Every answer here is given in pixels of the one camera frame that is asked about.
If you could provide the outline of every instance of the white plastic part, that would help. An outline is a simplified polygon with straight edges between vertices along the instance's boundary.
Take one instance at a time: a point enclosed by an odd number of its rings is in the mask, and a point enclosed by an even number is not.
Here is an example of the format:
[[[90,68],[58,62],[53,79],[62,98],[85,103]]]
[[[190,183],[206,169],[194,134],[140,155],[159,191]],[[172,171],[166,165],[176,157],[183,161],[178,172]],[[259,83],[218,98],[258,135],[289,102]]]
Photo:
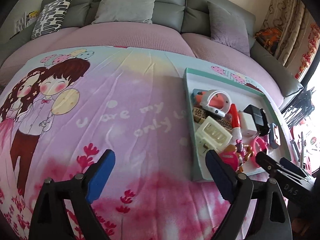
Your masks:
[[[241,133],[244,137],[253,137],[257,134],[257,128],[251,114],[239,113]]]
[[[222,95],[224,100],[222,109],[218,109],[214,106],[209,106],[211,99],[218,94]],[[226,116],[227,112],[229,112],[230,110],[231,98],[226,92],[222,90],[209,90],[202,96],[200,105],[202,106],[203,109],[210,111],[211,113],[216,114],[217,116],[220,116],[221,118],[223,118]]]
[[[221,153],[227,147],[232,135],[212,117],[208,116],[196,131],[196,137],[200,154],[202,150],[199,147],[202,148],[204,144],[209,149]]]
[[[232,128],[232,140],[231,144],[236,144],[237,140],[242,140],[242,134],[240,127]]]

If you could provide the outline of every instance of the gray pillow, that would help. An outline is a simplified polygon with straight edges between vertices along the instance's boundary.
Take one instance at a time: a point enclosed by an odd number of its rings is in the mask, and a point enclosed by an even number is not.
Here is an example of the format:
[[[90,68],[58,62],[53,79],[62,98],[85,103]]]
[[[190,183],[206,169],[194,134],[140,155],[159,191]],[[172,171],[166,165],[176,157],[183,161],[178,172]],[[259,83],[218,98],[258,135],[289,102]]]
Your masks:
[[[92,23],[152,23],[154,5],[155,0],[101,0]]]
[[[250,57],[250,47],[244,20],[236,14],[208,1],[211,40],[229,46]]]

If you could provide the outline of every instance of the pink bed sheet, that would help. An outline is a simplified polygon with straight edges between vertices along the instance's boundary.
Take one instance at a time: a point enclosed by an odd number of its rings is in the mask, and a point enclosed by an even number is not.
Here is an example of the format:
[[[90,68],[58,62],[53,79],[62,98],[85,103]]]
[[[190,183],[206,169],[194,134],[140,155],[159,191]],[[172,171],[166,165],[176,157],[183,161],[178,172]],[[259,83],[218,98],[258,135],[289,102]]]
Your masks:
[[[64,62],[56,63],[57,55],[65,56]],[[78,79],[55,86],[61,78],[49,73],[67,74],[75,66]],[[221,75],[196,58],[106,46],[61,49],[25,64],[0,95],[0,105],[7,102],[11,110],[0,122],[0,210],[21,239],[28,238],[44,179],[68,180],[85,172],[108,148],[116,153],[116,165],[92,208],[112,240],[211,239],[229,204],[214,183],[191,181],[186,67]],[[27,102],[13,105],[13,90],[26,82],[34,90],[23,90]],[[53,104],[63,101],[67,90],[76,100],[55,111]],[[66,205],[77,239],[83,239]],[[246,234],[253,208],[254,203],[238,239]]]
[[[133,22],[110,22],[85,26],[52,44],[46,52],[79,46],[135,47],[195,56],[176,30],[157,24]]]
[[[184,33],[182,37],[197,58],[221,65],[252,78],[263,86],[278,107],[281,106],[284,98],[275,80],[252,58],[231,47],[211,41],[207,36]]]
[[[65,28],[56,33],[47,34],[41,36],[35,40],[29,41],[19,49],[17,49],[7,60],[3,63],[0,68],[0,85],[6,86],[9,81],[13,78],[15,73],[20,70],[25,63],[46,51],[46,49],[54,44],[62,37],[68,36],[78,28]]]

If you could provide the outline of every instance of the curtain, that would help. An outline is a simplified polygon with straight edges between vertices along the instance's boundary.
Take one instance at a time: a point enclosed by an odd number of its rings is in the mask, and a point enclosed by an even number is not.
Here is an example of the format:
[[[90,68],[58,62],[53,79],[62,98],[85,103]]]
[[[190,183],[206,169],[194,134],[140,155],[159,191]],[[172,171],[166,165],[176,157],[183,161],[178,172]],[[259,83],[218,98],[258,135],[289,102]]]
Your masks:
[[[261,29],[282,31],[275,58],[301,80],[320,44],[320,29],[301,0],[271,0]]]
[[[284,66],[300,44],[309,16],[301,0],[271,0],[262,29],[276,27],[282,31],[275,58]]]

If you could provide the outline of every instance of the cartoon blanket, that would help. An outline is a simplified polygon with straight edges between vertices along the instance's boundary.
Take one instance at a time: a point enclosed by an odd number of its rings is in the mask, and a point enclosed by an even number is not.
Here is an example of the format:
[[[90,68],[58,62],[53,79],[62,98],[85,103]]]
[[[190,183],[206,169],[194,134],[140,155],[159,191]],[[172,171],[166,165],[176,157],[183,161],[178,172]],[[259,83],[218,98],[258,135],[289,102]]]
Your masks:
[[[116,165],[92,208],[111,239],[211,238],[229,204],[214,183],[190,179],[186,67],[265,93],[221,66],[150,49],[61,49],[26,63],[0,96],[0,210],[21,239],[44,179],[68,180],[106,149]],[[84,239],[66,205],[76,238]],[[240,239],[253,210],[254,203]]]

